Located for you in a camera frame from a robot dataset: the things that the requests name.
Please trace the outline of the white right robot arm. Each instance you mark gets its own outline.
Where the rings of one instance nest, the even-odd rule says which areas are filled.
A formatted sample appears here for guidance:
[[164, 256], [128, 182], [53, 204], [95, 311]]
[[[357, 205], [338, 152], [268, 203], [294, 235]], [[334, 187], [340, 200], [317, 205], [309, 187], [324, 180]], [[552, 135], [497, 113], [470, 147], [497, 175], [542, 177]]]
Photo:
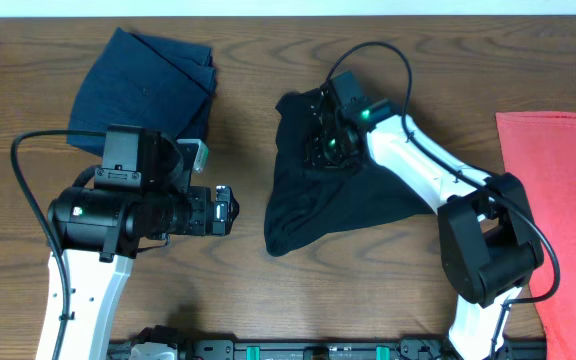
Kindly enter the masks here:
[[319, 167], [366, 160], [387, 170], [437, 216], [444, 273], [458, 294], [448, 341], [461, 359], [491, 359], [502, 348], [512, 305], [550, 250], [525, 189], [450, 154], [388, 100], [326, 96], [311, 146]]

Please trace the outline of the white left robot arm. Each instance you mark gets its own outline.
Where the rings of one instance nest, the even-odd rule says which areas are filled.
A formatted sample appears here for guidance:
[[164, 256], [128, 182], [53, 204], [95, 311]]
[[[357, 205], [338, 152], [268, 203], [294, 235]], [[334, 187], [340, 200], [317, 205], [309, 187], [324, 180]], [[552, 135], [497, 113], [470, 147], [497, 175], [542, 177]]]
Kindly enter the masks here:
[[102, 163], [84, 171], [50, 206], [57, 250], [39, 359], [103, 359], [114, 316], [142, 239], [225, 236], [239, 213], [232, 189], [193, 186], [199, 140], [176, 142], [138, 127], [112, 126]]

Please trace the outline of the black polo shirt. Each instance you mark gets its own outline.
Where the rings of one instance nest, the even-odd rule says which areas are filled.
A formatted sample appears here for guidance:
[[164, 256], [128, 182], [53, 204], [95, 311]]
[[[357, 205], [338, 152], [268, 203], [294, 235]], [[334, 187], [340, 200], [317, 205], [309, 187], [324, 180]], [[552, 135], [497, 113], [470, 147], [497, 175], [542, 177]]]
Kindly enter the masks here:
[[333, 170], [304, 165], [308, 137], [319, 130], [320, 92], [284, 94], [275, 109], [273, 189], [266, 207], [267, 252], [283, 256], [328, 233], [392, 223], [432, 209], [387, 169], [373, 163]]

